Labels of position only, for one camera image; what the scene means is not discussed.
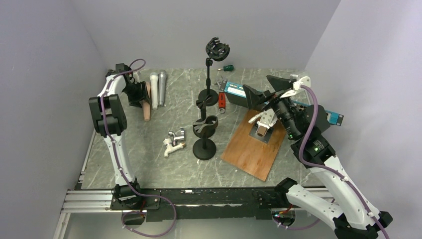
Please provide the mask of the grey handheld microphone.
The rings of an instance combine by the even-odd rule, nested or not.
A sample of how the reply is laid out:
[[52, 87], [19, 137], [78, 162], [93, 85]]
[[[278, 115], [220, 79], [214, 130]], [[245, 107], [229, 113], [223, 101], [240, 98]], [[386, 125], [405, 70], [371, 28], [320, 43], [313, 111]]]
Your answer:
[[165, 103], [165, 90], [166, 90], [166, 81], [167, 81], [167, 72], [165, 70], [161, 70], [158, 74], [158, 80], [159, 80], [159, 101], [158, 105], [160, 107], [164, 106]]

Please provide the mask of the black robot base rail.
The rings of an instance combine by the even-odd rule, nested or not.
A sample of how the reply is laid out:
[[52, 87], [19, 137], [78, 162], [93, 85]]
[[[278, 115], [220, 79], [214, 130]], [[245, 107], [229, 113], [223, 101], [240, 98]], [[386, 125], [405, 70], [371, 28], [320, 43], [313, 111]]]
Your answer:
[[141, 190], [143, 197], [131, 206], [112, 198], [110, 210], [144, 210], [147, 222], [187, 219], [272, 219], [272, 213], [293, 209], [274, 187], [162, 188]]

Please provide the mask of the black front microphone stand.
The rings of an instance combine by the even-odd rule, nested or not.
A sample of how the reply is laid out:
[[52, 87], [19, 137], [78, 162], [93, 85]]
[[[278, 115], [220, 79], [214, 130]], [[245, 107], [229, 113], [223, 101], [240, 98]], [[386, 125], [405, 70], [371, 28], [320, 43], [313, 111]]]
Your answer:
[[211, 115], [193, 122], [194, 134], [199, 138], [193, 145], [193, 154], [199, 160], [209, 160], [216, 153], [216, 145], [210, 139], [218, 126], [218, 117]]

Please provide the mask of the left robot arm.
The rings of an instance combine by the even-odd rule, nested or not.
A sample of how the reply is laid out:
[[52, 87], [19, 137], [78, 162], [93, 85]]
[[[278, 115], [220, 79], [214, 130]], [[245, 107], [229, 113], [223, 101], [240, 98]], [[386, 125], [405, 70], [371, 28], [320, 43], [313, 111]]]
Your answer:
[[138, 108], [144, 102], [151, 103], [146, 82], [134, 79], [134, 72], [141, 69], [141, 66], [133, 69], [131, 65], [117, 64], [115, 70], [106, 75], [100, 93], [89, 98], [94, 129], [106, 142], [114, 166], [115, 187], [112, 194], [130, 209], [142, 205], [144, 194], [140, 192], [139, 183], [130, 166], [125, 145], [127, 118], [119, 96], [125, 93], [129, 105]]

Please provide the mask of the pink microphone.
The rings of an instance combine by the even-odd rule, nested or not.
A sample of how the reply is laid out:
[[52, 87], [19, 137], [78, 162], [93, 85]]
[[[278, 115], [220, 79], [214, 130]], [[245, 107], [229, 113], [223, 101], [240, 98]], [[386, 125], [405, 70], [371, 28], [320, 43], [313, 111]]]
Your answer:
[[[151, 97], [151, 85], [150, 82], [146, 82], [146, 88], [148, 97]], [[151, 120], [151, 104], [148, 101], [143, 102], [143, 116], [145, 121]]]

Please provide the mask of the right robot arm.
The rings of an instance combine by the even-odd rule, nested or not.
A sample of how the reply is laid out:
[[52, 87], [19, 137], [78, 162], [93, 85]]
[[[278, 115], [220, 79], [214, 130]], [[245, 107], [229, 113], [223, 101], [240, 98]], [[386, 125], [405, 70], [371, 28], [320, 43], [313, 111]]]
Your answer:
[[334, 148], [323, 137], [330, 128], [326, 111], [317, 101], [309, 77], [267, 76], [273, 91], [258, 91], [243, 85], [249, 109], [272, 110], [285, 128], [296, 159], [328, 189], [332, 202], [311, 193], [297, 181], [286, 178], [274, 188], [277, 205], [298, 206], [328, 225], [339, 239], [388, 238], [386, 227], [393, 218], [378, 210], [346, 173]]

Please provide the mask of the white microphone with stand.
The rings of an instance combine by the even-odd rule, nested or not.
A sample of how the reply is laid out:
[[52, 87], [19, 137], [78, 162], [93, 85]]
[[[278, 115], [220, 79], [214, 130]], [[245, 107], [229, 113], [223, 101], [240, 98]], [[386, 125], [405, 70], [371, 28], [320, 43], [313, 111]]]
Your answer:
[[158, 74], [152, 72], [149, 77], [151, 84], [151, 105], [153, 110], [158, 109]]

